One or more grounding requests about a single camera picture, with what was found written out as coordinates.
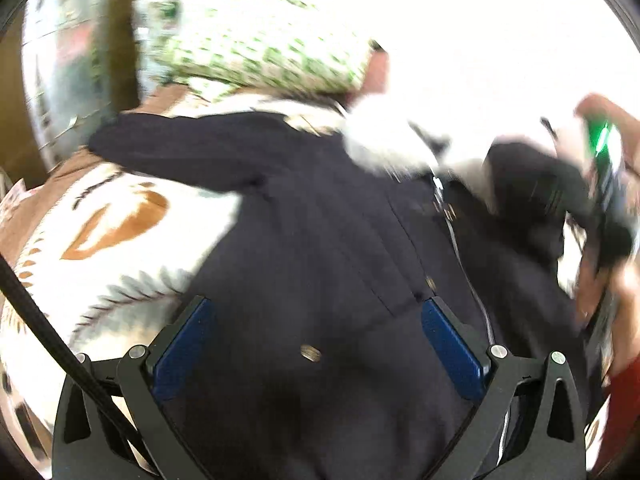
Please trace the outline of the red sleeve forearm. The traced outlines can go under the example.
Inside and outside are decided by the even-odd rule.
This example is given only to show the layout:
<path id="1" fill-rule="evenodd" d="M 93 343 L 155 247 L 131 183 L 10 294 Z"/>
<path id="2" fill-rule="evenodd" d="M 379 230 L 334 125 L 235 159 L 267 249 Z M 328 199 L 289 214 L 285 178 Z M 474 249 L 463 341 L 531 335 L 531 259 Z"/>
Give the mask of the red sleeve forearm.
<path id="1" fill-rule="evenodd" d="M 608 387 L 610 408 L 603 440 L 594 469 L 600 471 L 617 454 L 622 452 L 631 430 L 639 420 L 640 364 L 635 359 L 615 375 Z"/>

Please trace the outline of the person right hand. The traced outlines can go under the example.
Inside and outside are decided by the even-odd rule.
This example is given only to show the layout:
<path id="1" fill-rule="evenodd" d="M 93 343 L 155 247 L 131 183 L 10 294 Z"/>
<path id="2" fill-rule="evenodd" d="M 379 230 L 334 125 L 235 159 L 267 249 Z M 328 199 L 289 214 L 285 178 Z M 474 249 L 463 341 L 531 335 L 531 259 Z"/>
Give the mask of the person right hand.
<path id="1" fill-rule="evenodd" d="M 624 162 L 628 162 L 633 170 L 639 169 L 638 118 L 600 94 L 583 98 L 575 114 L 582 119 L 597 116 L 611 119 L 622 138 Z M 633 262 L 620 262 L 614 268 L 596 271 L 591 262 L 584 261 L 580 272 L 580 312 L 591 314 L 605 287 L 620 300 L 611 328 L 612 358 L 608 376 L 613 378 L 639 356 L 639 266 Z"/>

